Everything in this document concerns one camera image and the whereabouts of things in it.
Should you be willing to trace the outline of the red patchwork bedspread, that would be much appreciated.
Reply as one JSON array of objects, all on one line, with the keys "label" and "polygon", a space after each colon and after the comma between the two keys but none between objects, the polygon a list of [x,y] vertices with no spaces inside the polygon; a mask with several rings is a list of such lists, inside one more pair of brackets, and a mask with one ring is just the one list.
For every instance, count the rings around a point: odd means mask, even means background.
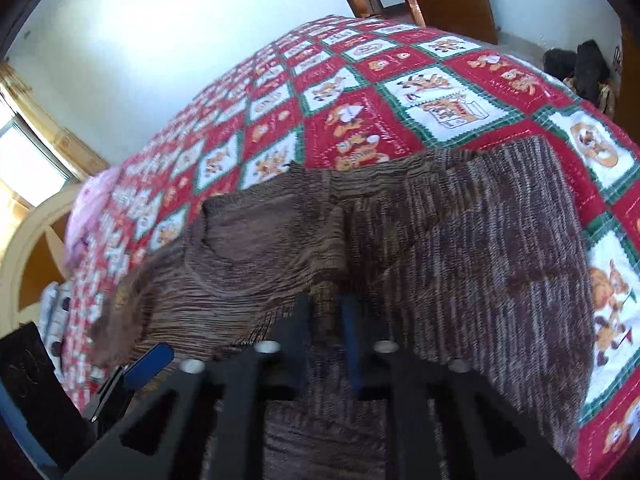
[{"label": "red patchwork bedspread", "polygon": [[300,25],[203,89],[119,168],[73,278],[62,384],[86,406],[104,373],[89,330],[105,295],[172,240],[207,197],[288,162],[354,169],[421,148],[544,136],[574,193],[593,284],[594,370],[575,460],[585,479],[639,440],[639,149],[562,82],[431,27],[329,15]]}]

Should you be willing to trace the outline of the brown knitted sweater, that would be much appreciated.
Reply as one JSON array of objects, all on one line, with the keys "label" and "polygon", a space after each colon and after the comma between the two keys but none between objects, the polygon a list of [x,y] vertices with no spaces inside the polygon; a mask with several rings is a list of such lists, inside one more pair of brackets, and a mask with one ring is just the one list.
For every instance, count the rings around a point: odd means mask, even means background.
[{"label": "brown knitted sweater", "polygon": [[572,193],[543,138],[345,172],[291,164],[210,198],[104,302],[90,358],[113,366],[159,342],[225,358],[264,339],[299,292],[314,298],[308,388],[269,405],[267,478],[383,477],[383,407],[349,390],[340,292],[420,358],[469,361],[575,456],[592,296]]}]

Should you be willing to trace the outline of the pink pillow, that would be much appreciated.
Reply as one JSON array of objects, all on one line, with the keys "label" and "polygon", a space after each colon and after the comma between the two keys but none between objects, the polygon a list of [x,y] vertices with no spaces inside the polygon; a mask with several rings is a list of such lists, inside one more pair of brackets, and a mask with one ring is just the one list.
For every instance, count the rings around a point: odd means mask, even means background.
[{"label": "pink pillow", "polygon": [[67,270],[75,270],[88,250],[89,235],[96,229],[121,173],[121,166],[111,167],[82,185],[66,224],[64,264]]}]

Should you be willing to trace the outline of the black bag on floor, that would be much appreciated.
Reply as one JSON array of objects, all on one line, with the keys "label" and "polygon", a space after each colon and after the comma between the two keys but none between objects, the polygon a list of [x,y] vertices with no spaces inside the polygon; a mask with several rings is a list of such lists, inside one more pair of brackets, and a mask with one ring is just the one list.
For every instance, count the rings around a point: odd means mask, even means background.
[{"label": "black bag on floor", "polygon": [[614,116],[616,94],[611,71],[594,40],[583,42],[576,51],[554,48],[544,52],[542,66],[547,74],[562,81],[600,112]]}]

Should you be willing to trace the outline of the yellow patterned curtain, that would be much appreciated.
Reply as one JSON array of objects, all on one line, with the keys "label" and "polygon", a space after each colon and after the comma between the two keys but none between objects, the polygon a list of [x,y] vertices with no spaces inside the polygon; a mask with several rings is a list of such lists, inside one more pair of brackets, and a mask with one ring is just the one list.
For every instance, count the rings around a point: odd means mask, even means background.
[{"label": "yellow patterned curtain", "polygon": [[1,94],[9,106],[24,119],[38,138],[46,144],[78,180],[86,180],[110,166],[70,129],[61,125],[35,98],[32,88],[9,66],[1,63]]}]

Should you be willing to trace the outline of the cream wooden headboard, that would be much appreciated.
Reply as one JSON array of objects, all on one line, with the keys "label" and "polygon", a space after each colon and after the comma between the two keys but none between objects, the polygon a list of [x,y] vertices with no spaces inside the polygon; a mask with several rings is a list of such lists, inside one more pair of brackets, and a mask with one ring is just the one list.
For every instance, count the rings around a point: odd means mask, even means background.
[{"label": "cream wooden headboard", "polygon": [[37,322],[44,289],[70,279],[64,236],[81,188],[81,183],[64,186],[33,209],[10,239],[1,261],[1,336]]}]

